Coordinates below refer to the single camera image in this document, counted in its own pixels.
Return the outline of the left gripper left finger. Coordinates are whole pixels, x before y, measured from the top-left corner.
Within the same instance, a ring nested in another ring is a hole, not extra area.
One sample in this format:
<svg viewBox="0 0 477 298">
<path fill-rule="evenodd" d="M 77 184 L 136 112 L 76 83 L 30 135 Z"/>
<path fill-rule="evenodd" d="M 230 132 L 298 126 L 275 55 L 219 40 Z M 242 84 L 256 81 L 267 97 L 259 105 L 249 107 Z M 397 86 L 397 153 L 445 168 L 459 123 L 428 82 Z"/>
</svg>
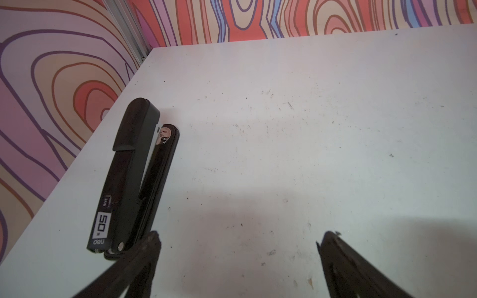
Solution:
<svg viewBox="0 0 477 298">
<path fill-rule="evenodd" d="M 161 241 L 156 231 L 125 253 L 101 276 L 75 296 L 77 298 L 149 298 Z"/>
</svg>

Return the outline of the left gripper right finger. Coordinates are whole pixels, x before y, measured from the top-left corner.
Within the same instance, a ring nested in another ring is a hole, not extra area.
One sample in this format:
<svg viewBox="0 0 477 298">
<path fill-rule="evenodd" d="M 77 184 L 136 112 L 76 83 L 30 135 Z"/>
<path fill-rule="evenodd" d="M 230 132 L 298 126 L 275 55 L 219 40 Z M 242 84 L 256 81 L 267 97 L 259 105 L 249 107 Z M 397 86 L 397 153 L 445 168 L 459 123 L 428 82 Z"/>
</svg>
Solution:
<svg viewBox="0 0 477 298">
<path fill-rule="evenodd" d="M 371 263 L 327 231 L 316 243 L 332 298 L 409 298 L 411 295 L 388 279 Z"/>
</svg>

